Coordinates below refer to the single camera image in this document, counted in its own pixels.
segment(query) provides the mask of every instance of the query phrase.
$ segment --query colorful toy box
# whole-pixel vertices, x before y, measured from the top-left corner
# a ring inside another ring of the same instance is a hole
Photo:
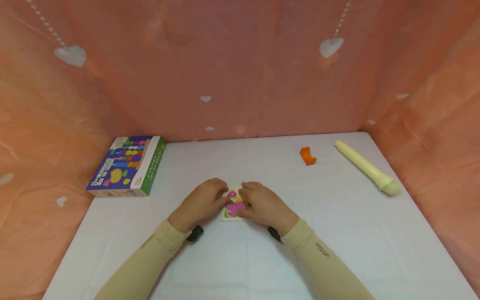
[[[101,198],[150,195],[165,145],[159,135],[115,138],[86,190]]]

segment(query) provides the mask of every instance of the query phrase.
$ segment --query pink backdrop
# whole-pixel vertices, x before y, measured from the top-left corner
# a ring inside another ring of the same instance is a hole
[[[40,299],[114,136],[365,130],[480,294],[476,0],[0,1],[0,299]]]

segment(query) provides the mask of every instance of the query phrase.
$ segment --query arm sleeve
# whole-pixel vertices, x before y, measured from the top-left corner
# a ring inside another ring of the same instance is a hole
[[[313,288],[322,300],[374,300],[374,297],[305,220],[282,237],[283,243],[307,270]]]
[[[191,231],[179,232],[163,221],[100,289],[94,300],[145,300],[160,272]]]

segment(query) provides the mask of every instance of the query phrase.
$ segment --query white table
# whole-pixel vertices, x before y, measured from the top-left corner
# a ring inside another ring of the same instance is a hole
[[[409,194],[380,193],[333,147],[337,139],[394,175],[363,132],[168,144],[149,197],[93,200],[43,299],[91,300],[196,185],[219,177],[277,192],[377,300],[476,300]],[[313,166],[300,157],[305,146]],[[295,257],[264,228],[220,216],[203,227],[150,299],[314,299]]]

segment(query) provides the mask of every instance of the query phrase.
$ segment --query white heart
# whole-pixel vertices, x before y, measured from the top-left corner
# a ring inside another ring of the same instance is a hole
[[[398,100],[402,100],[402,99],[405,99],[405,98],[407,98],[407,97],[408,97],[408,94],[398,94],[398,95],[396,96],[396,98],[397,98]]]
[[[87,54],[79,46],[69,47],[67,50],[62,48],[56,48],[53,50],[56,57],[66,62],[69,65],[81,67],[85,63]]]
[[[212,96],[208,95],[208,96],[201,96],[200,97],[200,100],[202,100],[203,102],[208,102],[210,100],[212,100]]]
[[[57,205],[63,207],[63,204],[67,201],[67,197],[63,196],[57,199]]]
[[[12,179],[13,179],[13,174],[12,173],[5,174],[5,175],[3,175],[2,178],[0,178],[0,185],[7,184],[10,181],[12,181]]]
[[[334,41],[326,39],[320,45],[320,54],[327,58],[337,52],[343,45],[343,39],[341,37],[336,38]]]

